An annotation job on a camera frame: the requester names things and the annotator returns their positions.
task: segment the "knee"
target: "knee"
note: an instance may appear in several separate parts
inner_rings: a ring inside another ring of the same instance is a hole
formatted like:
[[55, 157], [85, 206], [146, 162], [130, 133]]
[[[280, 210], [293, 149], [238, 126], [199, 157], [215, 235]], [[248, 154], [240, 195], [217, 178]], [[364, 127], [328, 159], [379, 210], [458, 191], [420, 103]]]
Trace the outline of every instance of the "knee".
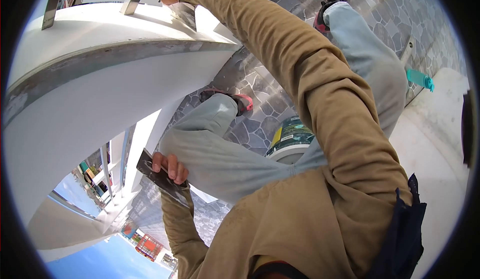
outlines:
[[373, 68], [373, 74], [379, 82], [375, 84], [381, 86], [383, 93], [395, 92], [405, 96], [408, 86], [405, 68], [399, 59], [387, 59], [377, 61]]

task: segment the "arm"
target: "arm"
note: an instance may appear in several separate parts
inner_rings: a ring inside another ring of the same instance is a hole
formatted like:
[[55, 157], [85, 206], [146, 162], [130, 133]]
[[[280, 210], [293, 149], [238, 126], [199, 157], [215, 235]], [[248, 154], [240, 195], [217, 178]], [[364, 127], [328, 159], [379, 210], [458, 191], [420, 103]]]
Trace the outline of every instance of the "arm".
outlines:
[[390, 224], [395, 189], [411, 204], [407, 176], [379, 126], [368, 84], [341, 51], [269, 0], [180, 0], [204, 6], [286, 90], [328, 161], [321, 168], [352, 269], [370, 267]]
[[166, 235], [173, 256], [179, 260], [179, 278], [189, 278], [203, 262], [208, 250], [193, 222], [194, 203], [188, 184], [184, 188], [184, 196], [190, 206], [189, 209], [166, 193], [162, 192], [161, 196]]

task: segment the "shoe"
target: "shoe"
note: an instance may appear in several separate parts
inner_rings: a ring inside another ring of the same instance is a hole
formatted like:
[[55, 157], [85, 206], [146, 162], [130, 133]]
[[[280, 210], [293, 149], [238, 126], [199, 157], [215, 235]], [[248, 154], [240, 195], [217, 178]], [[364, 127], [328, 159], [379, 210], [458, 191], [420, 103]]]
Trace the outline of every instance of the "shoe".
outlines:
[[205, 102], [207, 101], [210, 97], [212, 97], [214, 94], [223, 94], [226, 96], [231, 97], [236, 103], [238, 107], [237, 111], [237, 116], [240, 116], [244, 114], [245, 112], [252, 111], [254, 102], [252, 101], [252, 98], [247, 96], [247, 95], [233, 95], [233, 94], [228, 94], [224, 91], [218, 90], [216, 88], [208, 88], [200, 93], [200, 102]]
[[325, 24], [324, 22], [324, 12], [325, 10], [327, 10], [327, 8], [329, 8], [330, 6], [332, 6], [333, 4], [335, 3], [338, 3], [338, 2], [348, 2], [349, 0], [327, 0], [327, 3], [323, 2], [321, 3], [321, 8], [320, 8], [320, 11], [317, 13], [317, 15], [315, 16], [315, 21], [313, 22], [313, 26], [315, 29], [317, 29], [317, 31], [319, 31], [320, 33], [328, 33], [330, 32], [330, 28]]

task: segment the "blue sky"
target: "blue sky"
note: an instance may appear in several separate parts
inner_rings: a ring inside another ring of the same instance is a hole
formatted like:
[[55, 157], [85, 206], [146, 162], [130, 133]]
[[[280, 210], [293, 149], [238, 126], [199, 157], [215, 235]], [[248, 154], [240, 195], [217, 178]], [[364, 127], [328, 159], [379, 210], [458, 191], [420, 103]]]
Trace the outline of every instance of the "blue sky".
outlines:
[[57, 279], [167, 279], [171, 273], [143, 257], [120, 236], [46, 265]]
[[58, 192], [59, 195], [64, 197], [67, 201], [92, 216], [96, 217], [100, 213], [100, 208], [92, 199], [90, 199], [85, 189], [75, 181], [75, 178], [71, 173], [66, 175], [63, 180], [60, 181], [54, 191]]

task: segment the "turquoise water bottle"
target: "turquoise water bottle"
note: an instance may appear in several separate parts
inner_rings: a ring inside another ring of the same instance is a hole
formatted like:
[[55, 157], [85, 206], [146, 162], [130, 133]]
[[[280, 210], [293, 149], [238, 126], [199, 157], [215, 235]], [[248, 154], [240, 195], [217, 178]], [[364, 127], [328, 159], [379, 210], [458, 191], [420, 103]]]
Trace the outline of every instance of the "turquoise water bottle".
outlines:
[[415, 70], [407, 70], [406, 72], [406, 77], [410, 82], [428, 88], [431, 92], [434, 91], [434, 81], [428, 75]]

